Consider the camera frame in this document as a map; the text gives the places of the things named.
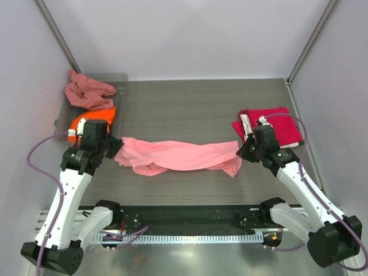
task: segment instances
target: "metal floor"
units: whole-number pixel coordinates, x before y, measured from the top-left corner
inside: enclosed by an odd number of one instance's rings
[[[284,233],[282,248],[300,241]],[[62,274],[43,270],[43,276]],[[265,250],[259,244],[131,246],[116,252],[90,246],[75,276],[346,276],[337,265],[322,269],[306,247],[295,252]]]
[[[208,144],[241,139],[232,129],[241,109],[285,106],[293,111],[282,79],[175,80],[129,82],[123,136],[145,141]],[[312,174],[309,160],[306,170]],[[261,164],[243,162],[234,178],[223,171],[168,171],[137,175],[105,159],[82,200],[121,205],[258,204],[272,197],[297,203],[292,193]]]

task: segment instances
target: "white cable carrier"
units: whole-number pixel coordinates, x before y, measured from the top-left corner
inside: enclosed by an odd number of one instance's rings
[[[93,244],[125,244],[136,236],[124,237],[122,240],[109,240],[105,234],[99,234]],[[209,243],[263,243],[262,232],[254,235],[238,236],[140,236],[133,244],[209,244]]]

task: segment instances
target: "pink cloth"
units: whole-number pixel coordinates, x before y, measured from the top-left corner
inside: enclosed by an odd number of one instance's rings
[[[72,106],[87,110],[108,110],[114,107],[112,99],[102,97],[115,94],[116,89],[113,86],[78,74],[74,70],[70,70],[69,75],[72,82],[65,88],[65,94]]]
[[[153,176],[167,170],[192,171],[207,168],[224,170],[234,177],[242,165],[236,155],[236,141],[195,145],[177,141],[145,142],[130,137],[122,138],[115,161],[121,166],[133,167],[137,174]]]

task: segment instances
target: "metal frame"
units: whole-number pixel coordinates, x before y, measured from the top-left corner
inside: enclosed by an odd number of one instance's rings
[[[42,17],[45,19],[46,24],[50,28],[50,31],[54,38],[56,39],[56,42],[60,46],[61,50],[63,51],[65,57],[67,58],[71,68],[77,72],[80,73],[81,69],[79,68],[76,60],[73,57],[73,54],[71,53],[67,43],[65,42],[64,37],[62,36],[62,33],[60,32],[58,26],[56,25],[55,21],[53,20],[50,11],[47,9],[46,4],[43,0],[33,0],[36,4],[37,8],[39,9]]]
[[[290,76],[287,79],[287,83],[292,83],[296,77],[296,75],[299,72],[299,69],[302,67],[304,60],[306,59],[306,57],[308,56],[308,54],[310,53],[311,49],[313,48],[313,46],[316,44],[318,38],[320,37],[324,27],[326,26],[327,22],[329,21],[329,19],[331,18],[331,16],[333,15],[334,11],[336,10],[338,4],[341,2],[341,0],[329,0],[326,8],[324,9],[320,19],[318,20],[318,23],[315,27],[315,29],[313,30],[308,42],[306,43],[303,51],[301,52],[297,63],[295,64],[294,68],[292,69],[292,72],[290,74]]]
[[[295,80],[300,68],[303,66],[304,61],[307,59],[308,55],[310,54],[312,48],[314,47],[314,45],[317,43],[318,38],[320,37],[320,35],[322,34],[325,26],[327,25],[329,19],[332,17],[333,13],[335,12],[338,4],[340,4],[341,0],[329,0],[324,11],[322,12],[322,15],[320,17],[320,19],[318,20],[318,23],[316,25],[316,27],[314,28],[308,42],[305,44],[305,47],[303,49],[303,51],[301,52],[294,68],[292,69],[292,72],[290,73],[290,76],[288,78],[285,79],[285,85],[289,91],[289,95],[290,98],[292,100],[292,104],[294,107],[294,110],[296,112],[296,115],[299,118],[302,118],[302,114],[300,112],[300,108],[299,105],[297,103],[296,97],[295,97],[295,91],[293,89],[293,81]],[[323,182],[322,182],[322,178],[321,178],[321,174],[319,172],[319,164],[315,158],[315,155],[313,154],[314,150],[313,150],[313,146],[308,143],[307,145],[307,151],[308,151],[308,155],[310,158],[310,162],[312,164],[312,168],[313,171],[315,173],[316,176],[316,182],[317,185],[319,186],[319,188],[323,188]]]

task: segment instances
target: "red wire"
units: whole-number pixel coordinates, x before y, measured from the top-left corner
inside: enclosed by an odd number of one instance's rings
[[[124,231],[124,229],[125,229],[125,220],[122,220],[120,234],[122,234],[122,232]]]

